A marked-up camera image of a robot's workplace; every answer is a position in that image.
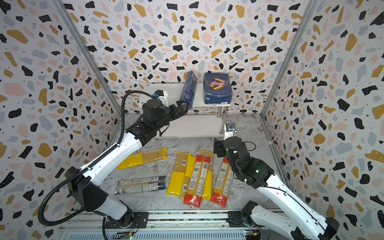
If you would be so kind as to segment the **blue Barilla spaghetti box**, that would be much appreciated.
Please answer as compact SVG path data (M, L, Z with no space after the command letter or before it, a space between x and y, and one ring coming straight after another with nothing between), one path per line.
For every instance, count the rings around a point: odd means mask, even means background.
M180 96L180 101L187 106L187 110L191 110L193 108L197 81L198 79L195 73L193 71L189 71Z

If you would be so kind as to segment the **blue Barilla penne box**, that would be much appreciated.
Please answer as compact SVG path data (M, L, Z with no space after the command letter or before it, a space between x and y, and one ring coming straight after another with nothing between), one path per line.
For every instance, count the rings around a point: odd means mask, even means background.
M204 74L204 102L207 105L230 104L233 91L228 74Z

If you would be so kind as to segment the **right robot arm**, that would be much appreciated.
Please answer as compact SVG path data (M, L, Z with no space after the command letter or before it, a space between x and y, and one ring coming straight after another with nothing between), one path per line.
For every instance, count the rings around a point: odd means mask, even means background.
M214 154L229 162L236 179L267 196L286 214L283 217L248 201L239 217L229 218L229 223L264 226L289 240L330 240L336 236L339 222L322 216L297 197L270 166L250 155L241 138L214 139Z

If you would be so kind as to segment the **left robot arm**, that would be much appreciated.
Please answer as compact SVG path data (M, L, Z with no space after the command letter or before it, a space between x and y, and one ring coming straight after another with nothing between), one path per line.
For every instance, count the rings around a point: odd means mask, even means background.
M151 139L161 134L170 122L184 116L188 104L177 101L168 107L158 99L150 99L143 104L143 113L128 128L118 142L108 148L99 161L93 160L81 168L71 167L67 171L68 188L72 197L86 212L97 212L117 221L122 228L133 221L133 211L114 196L100 188L105 178L128 156L145 146Z

